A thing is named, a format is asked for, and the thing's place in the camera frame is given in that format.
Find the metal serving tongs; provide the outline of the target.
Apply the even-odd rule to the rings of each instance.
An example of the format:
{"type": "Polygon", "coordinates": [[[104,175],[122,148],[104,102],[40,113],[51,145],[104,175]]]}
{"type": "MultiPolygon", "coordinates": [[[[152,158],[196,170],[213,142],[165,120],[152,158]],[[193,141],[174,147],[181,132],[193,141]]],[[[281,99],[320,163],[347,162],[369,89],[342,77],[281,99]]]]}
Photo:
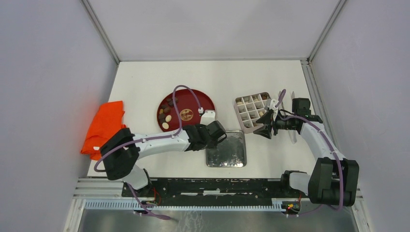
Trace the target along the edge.
{"type": "MultiPolygon", "coordinates": [[[[285,110],[284,102],[283,102],[284,99],[285,99],[285,95],[286,95],[286,89],[283,89],[282,91],[279,92],[278,101],[279,101],[279,103],[280,103],[280,106],[279,106],[278,108],[279,108],[280,110],[285,110]]],[[[296,131],[294,131],[294,130],[289,130],[289,131],[288,131],[288,134],[289,134],[289,138],[290,138],[291,143],[292,143],[292,144],[297,143],[296,131]]]]}

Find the pink divided chocolate box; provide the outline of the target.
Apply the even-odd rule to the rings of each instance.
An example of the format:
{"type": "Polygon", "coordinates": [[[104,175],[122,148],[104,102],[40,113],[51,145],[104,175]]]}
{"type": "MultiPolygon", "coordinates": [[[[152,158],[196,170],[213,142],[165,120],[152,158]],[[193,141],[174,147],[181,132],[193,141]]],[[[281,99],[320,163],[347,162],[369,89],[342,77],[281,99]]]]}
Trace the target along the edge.
{"type": "Polygon", "coordinates": [[[253,133],[263,126],[257,123],[257,120],[266,112],[265,106],[268,98],[270,95],[267,92],[235,98],[234,109],[244,134],[253,133]]]}

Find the round red plate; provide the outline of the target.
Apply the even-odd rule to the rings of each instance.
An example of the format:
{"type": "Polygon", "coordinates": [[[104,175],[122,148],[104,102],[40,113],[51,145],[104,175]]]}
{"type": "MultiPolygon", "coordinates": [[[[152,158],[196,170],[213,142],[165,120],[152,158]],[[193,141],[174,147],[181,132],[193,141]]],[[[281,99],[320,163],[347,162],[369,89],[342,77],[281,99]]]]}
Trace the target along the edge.
{"type": "MultiPolygon", "coordinates": [[[[197,96],[199,103],[204,110],[215,110],[215,105],[211,98],[205,93],[193,90],[197,96]]],[[[172,93],[168,94],[160,103],[157,109],[157,123],[163,132],[173,131],[179,128],[178,116],[175,107],[172,105],[172,93]],[[162,128],[162,123],[168,123],[169,129],[162,128]]],[[[200,123],[200,114],[198,113],[197,101],[189,90],[179,89],[176,91],[176,105],[178,107],[179,116],[182,117],[182,125],[194,125],[200,123]]]]}

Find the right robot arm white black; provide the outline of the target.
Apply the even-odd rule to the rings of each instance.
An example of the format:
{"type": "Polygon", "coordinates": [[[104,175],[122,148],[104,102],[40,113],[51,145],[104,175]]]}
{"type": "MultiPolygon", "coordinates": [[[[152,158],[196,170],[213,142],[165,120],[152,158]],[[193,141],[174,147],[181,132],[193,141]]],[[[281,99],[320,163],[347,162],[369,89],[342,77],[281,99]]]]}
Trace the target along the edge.
{"type": "Polygon", "coordinates": [[[298,191],[314,204],[324,204],[336,210],[353,206],[356,200],[359,165],[347,159],[329,138],[319,115],[310,110],[310,100],[295,98],[292,111],[283,115],[279,101],[268,99],[265,113],[257,120],[262,127],[254,134],[272,139],[279,130],[295,131],[307,143],[316,159],[311,174],[286,170],[281,176],[279,191],[292,197],[298,191]]]}

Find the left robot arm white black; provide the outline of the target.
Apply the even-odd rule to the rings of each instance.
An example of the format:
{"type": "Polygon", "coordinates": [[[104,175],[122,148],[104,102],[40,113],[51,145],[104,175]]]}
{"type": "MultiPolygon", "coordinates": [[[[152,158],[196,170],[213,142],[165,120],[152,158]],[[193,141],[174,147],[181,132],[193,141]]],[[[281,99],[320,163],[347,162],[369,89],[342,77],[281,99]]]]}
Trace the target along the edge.
{"type": "Polygon", "coordinates": [[[136,164],[139,159],[165,152],[216,148],[226,138],[226,131],[217,120],[207,125],[186,125],[150,136],[136,135],[129,128],[124,128],[102,145],[101,159],[94,170],[105,173],[108,180],[121,180],[129,184],[140,197],[146,197],[152,191],[152,184],[147,171],[136,164]],[[104,165],[102,170],[98,169],[100,163],[104,165]]]}

